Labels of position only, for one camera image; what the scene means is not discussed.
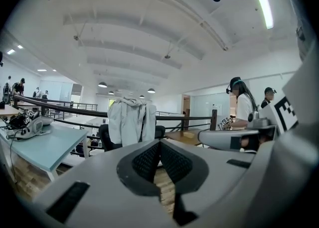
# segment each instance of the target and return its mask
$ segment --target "glass wall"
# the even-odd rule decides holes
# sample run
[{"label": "glass wall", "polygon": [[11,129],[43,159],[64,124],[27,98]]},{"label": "glass wall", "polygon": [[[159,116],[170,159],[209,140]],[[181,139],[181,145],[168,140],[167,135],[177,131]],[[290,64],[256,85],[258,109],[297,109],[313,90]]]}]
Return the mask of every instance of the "glass wall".
[{"label": "glass wall", "polygon": [[[230,116],[230,100],[226,93],[191,96],[190,97],[190,116],[211,116],[212,110],[217,110],[217,124],[222,119]],[[207,120],[191,120],[189,125],[210,123]],[[209,129],[209,125],[194,127],[196,129]]]}]

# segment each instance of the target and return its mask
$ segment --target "doorway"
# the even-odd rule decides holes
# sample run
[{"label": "doorway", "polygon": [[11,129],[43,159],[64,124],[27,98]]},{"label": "doorway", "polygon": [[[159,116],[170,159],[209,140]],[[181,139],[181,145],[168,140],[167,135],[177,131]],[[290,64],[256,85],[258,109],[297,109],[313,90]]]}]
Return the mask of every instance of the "doorway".
[{"label": "doorway", "polygon": [[[183,96],[183,114],[185,117],[189,117],[190,115],[190,96],[189,95]],[[189,126],[189,120],[186,120],[184,122],[184,126]]]}]

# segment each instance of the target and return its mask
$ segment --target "floor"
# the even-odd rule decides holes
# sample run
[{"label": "floor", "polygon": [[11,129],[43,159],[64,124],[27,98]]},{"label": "floor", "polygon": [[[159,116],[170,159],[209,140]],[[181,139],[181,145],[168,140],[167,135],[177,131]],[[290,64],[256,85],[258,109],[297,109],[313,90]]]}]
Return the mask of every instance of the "floor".
[{"label": "floor", "polygon": [[[11,165],[9,148],[4,147],[3,150],[8,164]],[[17,184],[15,185],[12,182],[12,186],[19,195],[31,201],[50,183],[50,179],[44,171],[32,166],[14,152],[11,153],[11,158],[14,166],[14,169],[12,167],[11,169],[15,173],[15,179],[17,180]],[[57,173],[61,175],[69,169],[70,167],[61,164],[57,168]],[[163,168],[157,170],[154,183],[160,187],[162,205],[168,214],[172,216],[175,197],[174,183]]]}]

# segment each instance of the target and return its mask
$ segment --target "black office chair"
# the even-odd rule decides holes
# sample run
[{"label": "black office chair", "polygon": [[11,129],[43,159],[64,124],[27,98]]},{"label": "black office chair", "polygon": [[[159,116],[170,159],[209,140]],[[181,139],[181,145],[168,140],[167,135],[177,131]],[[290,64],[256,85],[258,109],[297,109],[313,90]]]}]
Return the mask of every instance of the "black office chair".
[{"label": "black office chair", "polygon": [[122,144],[114,144],[109,135],[109,125],[103,124],[99,128],[99,135],[101,138],[102,145],[104,147],[104,152],[111,151],[117,148],[122,147]]},{"label": "black office chair", "polygon": [[[99,128],[99,135],[101,138],[101,142],[104,148],[104,152],[111,151],[120,147],[123,147],[122,144],[114,144],[109,135],[109,125],[103,124]],[[155,126],[155,138],[164,138],[165,135],[165,127],[161,125]]]},{"label": "black office chair", "polygon": [[155,126],[155,138],[164,138],[166,128],[162,125]]}]

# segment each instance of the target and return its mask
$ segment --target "table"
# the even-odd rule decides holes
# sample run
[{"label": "table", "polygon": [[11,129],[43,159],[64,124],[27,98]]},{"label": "table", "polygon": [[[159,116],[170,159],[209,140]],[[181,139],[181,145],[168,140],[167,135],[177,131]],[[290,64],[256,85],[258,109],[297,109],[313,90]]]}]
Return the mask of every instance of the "table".
[{"label": "table", "polygon": [[200,129],[194,130],[183,130],[183,131],[171,131],[166,132],[165,136],[170,139],[188,144],[188,145],[200,145],[201,143],[198,140],[198,133],[202,131]]},{"label": "table", "polygon": [[13,116],[19,114],[19,110],[11,107],[10,105],[5,105],[4,109],[0,109],[0,117],[2,116]]},{"label": "table", "polygon": [[[32,165],[44,170],[48,174],[50,180],[53,181],[58,177],[56,168],[81,141],[83,141],[84,157],[89,157],[86,144],[87,131],[55,124],[43,127],[43,131],[48,130],[51,130],[51,133],[21,141],[13,141],[11,150]],[[9,147],[12,142],[12,139],[8,140],[6,138],[6,132],[3,128],[0,129],[0,141],[6,143]],[[2,162],[4,162],[9,175],[13,178],[2,147],[0,147],[0,151],[2,151],[3,156],[0,157],[1,159],[4,158]]]}]

